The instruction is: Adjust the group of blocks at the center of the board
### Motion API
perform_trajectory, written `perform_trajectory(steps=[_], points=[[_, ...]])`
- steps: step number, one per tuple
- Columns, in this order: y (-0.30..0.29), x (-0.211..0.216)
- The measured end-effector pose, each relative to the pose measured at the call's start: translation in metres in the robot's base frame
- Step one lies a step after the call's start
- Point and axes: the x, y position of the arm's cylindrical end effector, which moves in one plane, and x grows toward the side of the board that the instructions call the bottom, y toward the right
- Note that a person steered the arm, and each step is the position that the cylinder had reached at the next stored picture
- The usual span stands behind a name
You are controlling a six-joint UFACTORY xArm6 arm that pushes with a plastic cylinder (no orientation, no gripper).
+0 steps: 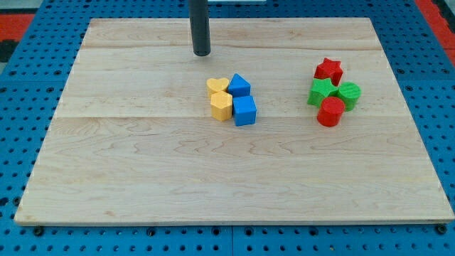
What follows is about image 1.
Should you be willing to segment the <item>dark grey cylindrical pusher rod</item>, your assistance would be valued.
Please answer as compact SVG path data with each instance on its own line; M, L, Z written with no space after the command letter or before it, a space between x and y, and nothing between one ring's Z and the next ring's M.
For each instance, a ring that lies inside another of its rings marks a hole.
M208 1L189 0L188 14L193 53L197 56L207 56L211 52Z

